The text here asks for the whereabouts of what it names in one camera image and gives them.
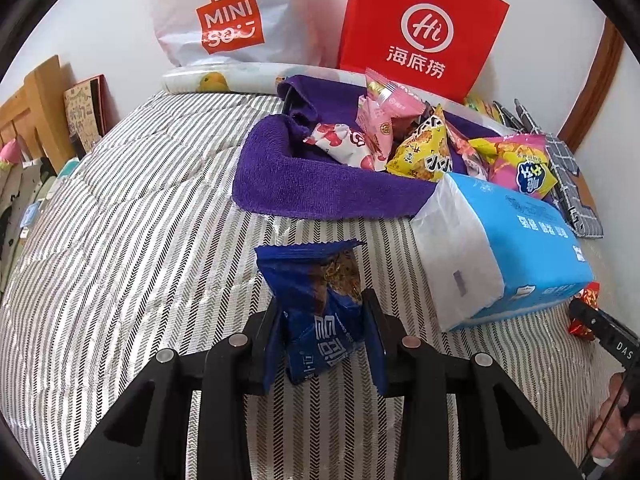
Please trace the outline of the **person's right hand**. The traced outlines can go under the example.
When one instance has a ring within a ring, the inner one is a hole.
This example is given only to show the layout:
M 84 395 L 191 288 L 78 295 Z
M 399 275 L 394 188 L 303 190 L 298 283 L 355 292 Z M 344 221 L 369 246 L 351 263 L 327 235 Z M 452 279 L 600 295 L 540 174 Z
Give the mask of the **person's right hand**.
M 639 429 L 639 414 L 634 414 L 628 422 L 624 422 L 620 416 L 620 409 L 629 401 L 629 393 L 626 388 L 614 403 L 618 390 L 623 385 L 624 375 L 615 373 L 608 383 L 608 398 L 602 403 L 599 415 L 591 427 L 587 440 L 588 448 L 591 448 L 591 456 L 604 460 L 613 457 L 620 449 L 620 444 L 626 434 Z

